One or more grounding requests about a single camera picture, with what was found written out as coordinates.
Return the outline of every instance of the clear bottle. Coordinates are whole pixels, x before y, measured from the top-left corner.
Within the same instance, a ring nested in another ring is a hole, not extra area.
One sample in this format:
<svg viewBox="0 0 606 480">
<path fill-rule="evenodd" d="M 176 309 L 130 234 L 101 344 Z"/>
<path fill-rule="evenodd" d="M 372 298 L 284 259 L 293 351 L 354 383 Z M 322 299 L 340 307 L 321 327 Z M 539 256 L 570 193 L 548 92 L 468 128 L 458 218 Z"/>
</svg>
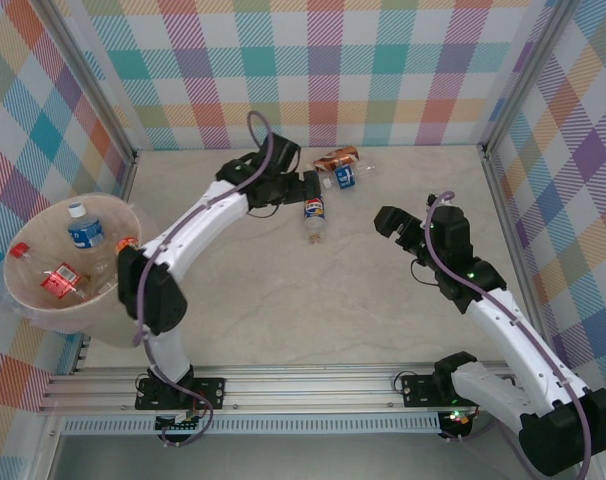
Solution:
<svg viewBox="0 0 606 480">
<path fill-rule="evenodd" d="M 88 279 L 65 262 L 30 250 L 24 242 L 17 243 L 10 255 L 21 262 L 23 278 L 39 282 L 47 292 L 56 297 L 60 308 L 78 305 L 89 300 Z"/>
<path fill-rule="evenodd" d="M 363 178 L 374 173 L 374 165 L 366 160 L 358 160 L 349 164 L 340 165 L 332 172 L 324 174 L 321 184 L 330 189 L 339 187 L 341 190 L 350 188 L 359 183 Z"/>
<path fill-rule="evenodd" d="M 116 284 L 116 255 L 98 217 L 88 214 L 82 203 L 73 203 L 68 212 L 72 222 L 67 230 L 88 267 L 92 293 L 100 295 Z"/>
<path fill-rule="evenodd" d="M 325 202 L 323 195 L 304 203 L 305 235 L 310 243 L 321 243 L 325 240 Z"/>
</svg>

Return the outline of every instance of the bottle label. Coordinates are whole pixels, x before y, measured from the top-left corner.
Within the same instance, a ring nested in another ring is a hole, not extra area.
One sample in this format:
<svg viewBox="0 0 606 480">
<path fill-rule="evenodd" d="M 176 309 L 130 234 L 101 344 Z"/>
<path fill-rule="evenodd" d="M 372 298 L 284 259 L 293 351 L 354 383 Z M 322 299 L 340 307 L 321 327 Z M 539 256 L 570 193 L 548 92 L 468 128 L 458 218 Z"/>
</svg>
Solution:
<svg viewBox="0 0 606 480">
<path fill-rule="evenodd" d="M 139 241 L 135 237 L 125 237 L 119 240 L 114 250 L 118 255 L 125 247 L 139 248 Z"/>
<path fill-rule="evenodd" d="M 350 188 L 356 183 L 356 176 L 349 165 L 337 168 L 334 173 L 336 173 L 336 181 L 340 188 Z"/>
<path fill-rule="evenodd" d="M 92 248 L 103 241 L 103 227 L 98 220 L 83 228 L 68 228 L 74 246 L 77 248 Z"/>
<path fill-rule="evenodd" d="M 323 204 L 323 196 L 305 201 L 304 209 L 305 218 L 321 217 L 325 218 L 325 208 Z"/>
<path fill-rule="evenodd" d="M 63 298 L 81 281 L 81 275 L 76 273 L 67 263 L 62 263 L 47 277 L 41 286 L 55 295 L 56 298 Z"/>
</svg>

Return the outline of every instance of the plaid wall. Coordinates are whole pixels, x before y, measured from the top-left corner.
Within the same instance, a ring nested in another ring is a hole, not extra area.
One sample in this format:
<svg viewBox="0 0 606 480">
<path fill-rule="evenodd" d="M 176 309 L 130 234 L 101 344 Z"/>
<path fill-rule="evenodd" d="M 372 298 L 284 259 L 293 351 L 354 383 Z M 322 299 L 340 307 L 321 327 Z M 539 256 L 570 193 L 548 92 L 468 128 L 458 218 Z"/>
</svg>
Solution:
<svg viewBox="0 0 606 480">
<path fill-rule="evenodd" d="M 584 0 L 496 169 L 559 356 L 606 386 L 606 0 Z"/>
<path fill-rule="evenodd" d="M 531 56 L 532 56 L 532 49 L 534 48 L 534 45 L 536 44 L 539 37 L 543 33 L 543 30 L 544 30 L 548 20 L 550 19 L 550 16 L 552 15 L 552 12 L 553 12 L 554 7 L 556 6 L 557 2 L 558 2 L 558 0 L 546 0 L 545 1 L 545 6 L 543 7 L 543 10 L 541 10 L 539 17 L 537 18 L 536 23 L 534 24 L 534 28 L 532 29 L 532 31 L 530 32 L 530 35 L 528 36 L 527 42 L 525 42 L 525 45 L 523 47 L 523 50 L 521 51 L 521 54 L 519 55 L 518 60 L 512 67 L 512 71 L 510 72 L 508 80 L 505 83 L 503 90 L 501 91 L 501 96 L 499 97 L 498 101 L 494 105 L 494 109 L 492 110 L 492 114 L 490 115 L 490 120 L 488 121 L 488 123 L 485 126 L 485 129 L 483 130 L 483 133 L 481 135 L 480 143 L 487 142 L 490 134 L 492 133 L 492 130 L 494 129 L 494 126 L 496 125 L 496 120 L 498 119 L 499 114 L 503 110 L 503 106 L 505 105 L 505 102 L 507 101 L 507 99 L 510 97 L 510 95 L 514 91 L 514 87 L 518 83 L 519 78 L 521 77 L 521 73 L 523 72 L 523 69 L 525 68 L 525 65 L 527 65 L 527 63 L 530 61 Z"/>
<path fill-rule="evenodd" d="M 124 171 L 124 159 L 28 1 L 1 1 L 0 262 L 33 215 L 77 193 L 118 193 Z M 19 478 L 34 454 L 35 412 L 76 340 L 32 328 L 0 306 L 0 480 Z"/>
<path fill-rule="evenodd" d="M 154 149 L 250 146 L 251 108 L 304 146 L 475 144 L 542 3 L 57 0 L 132 141 Z"/>
</svg>

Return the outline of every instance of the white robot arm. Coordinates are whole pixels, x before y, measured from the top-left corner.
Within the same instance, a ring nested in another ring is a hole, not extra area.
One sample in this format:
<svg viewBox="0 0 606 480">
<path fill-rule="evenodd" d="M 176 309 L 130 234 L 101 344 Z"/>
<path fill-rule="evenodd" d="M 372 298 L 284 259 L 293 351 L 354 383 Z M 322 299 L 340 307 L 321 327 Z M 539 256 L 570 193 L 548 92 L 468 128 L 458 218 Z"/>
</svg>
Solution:
<svg viewBox="0 0 606 480">
<path fill-rule="evenodd" d="M 472 401 L 508 426 L 546 475 L 589 460 L 589 453 L 606 449 L 606 390 L 591 391 L 545 344 L 494 267 L 473 255 L 463 211 L 449 201 L 435 203 L 446 196 L 428 198 L 429 228 L 399 208 L 383 207 L 376 230 L 385 237 L 398 233 L 396 243 L 435 272 L 441 293 L 498 346 L 519 387 L 459 352 L 436 362 L 437 390 L 444 401 Z"/>
<path fill-rule="evenodd" d="M 275 160 L 270 162 L 272 168 L 266 169 L 260 181 L 220 201 L 212 201 L 256 170 L 257 164 L 263 161 L 263 147 L 257 154 L 226 164 L 205 195 L 159 237 L 140 250 L 126 248 L 119 254 L 119 299 L 133 318 L 136 318 L 137 300 L 145 304 L 146 345 L 155 361 L 152 374 L 156 374 L 156 381 L 161 385 L 165 382 L 180 385 L 184 390 L 193 391 L 195 388 L 192 367 L 183 352 L 179 330 L 187 303 L 178 282 L 198 255 L 251 208 L 300 202 L 320 194 L 318 177 L 312 172 L 306 172 L 302 181 L 298 174 L 286 173 L 294 154 L 299 151 L 298 145 L 277 135 L 275 139 Z M 461 209 L 444 204 L 434 211 L 430 235 L 438 258 L 448 268 L 489 292 L 507 307 L 510 315 L 444 274 L 426 247 L 424 222 L 398 208 L 383 207 L 374 223 L 383 236 L 389 237 L 397 232 L 396 243 L 415 255 L 420 265 L 434 270 L 443 295 L 488 334 L 518 379 L 519 387 L 489 373 L 474 357 L 462 352 L 435 364 L 434 383 L 444 402 L 466 399 L 486 409 L 519 435 L 530 461 L 541 472 L 552 475 L 582 459 L 582 429 L 567 386 L 580 399 L 589 418 L 592 454 L 606 448 L 606 391 L 590 391 L 561 362 L 524 317 L 496 270 L 472 255 L 469 222 Z M 173 238 L 166 245 L 164 239 L 168 235 Z M 150 260 L 153 264 L 143 287 L 145 299 L 138 299 L 141 272 Z M 562 370 L 562 381 L 519 323 L 541 343 L 547 357 L 552 358 Z M 171 410 L 191 405 L 190 398 L 184 393 L 166 386 L 170 393 L 157 401 L 155 406 L 158 409 Z"/>
</svg>

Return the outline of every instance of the table surface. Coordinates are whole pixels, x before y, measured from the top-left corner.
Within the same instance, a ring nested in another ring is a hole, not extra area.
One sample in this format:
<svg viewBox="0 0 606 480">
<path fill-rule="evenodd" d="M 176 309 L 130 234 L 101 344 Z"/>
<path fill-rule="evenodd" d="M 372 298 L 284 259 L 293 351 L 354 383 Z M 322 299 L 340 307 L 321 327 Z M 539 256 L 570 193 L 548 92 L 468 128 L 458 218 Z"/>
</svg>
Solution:
<svg viewBox="0 0 606 480">
<path fill-rule="evenodd" d="M 304 149 L 302 167 L 329 150 Z M 461 350 L 481 360 L 501 359 L 438 288 L 412 279 L 413 257 L 373 226 L 384 205 L 422 218 L 429 193 L 453 190 L 470 221 L 475 254 L 497 268 L 522 305 L 476 148 L 359 151 L 376 166 L 375 174 L 352 189 L 325 192 L 323 244 L 307 242 L 303 207 L 295 204 L 271 218 L 235 222 L 196 259 L 181 283 L 189 305 L 183 343 L 193 364 L 433 362 Z M 243 153 L 144 152 L 130 201 L 163 230 L 200 198 L 224 162 Z M 431 271 L 416 272 L 433 281 Z M 141 348 L 99 341 L 91 342 L 85 363 L 146 364 Z"/>
</svg>

